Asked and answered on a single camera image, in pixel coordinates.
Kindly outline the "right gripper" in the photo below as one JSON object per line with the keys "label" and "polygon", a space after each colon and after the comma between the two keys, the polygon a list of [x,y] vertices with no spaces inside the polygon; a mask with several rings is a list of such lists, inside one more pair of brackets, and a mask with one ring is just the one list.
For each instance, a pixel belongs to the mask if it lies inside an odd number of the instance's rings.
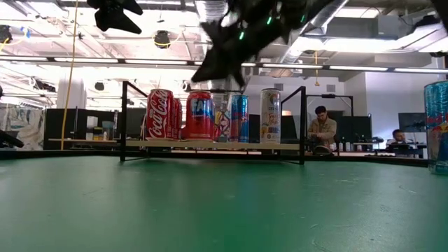
{"label": "right gripper", "polygon": [[213,46],[191,81],[198,83],[232,76],[239,87],[245,86],[242,64],[279,37],[285,43],[293,30],[307,26],[331,0],[262,0],[227,1],[227,12],[218,20],[210,21],[203,30]]}

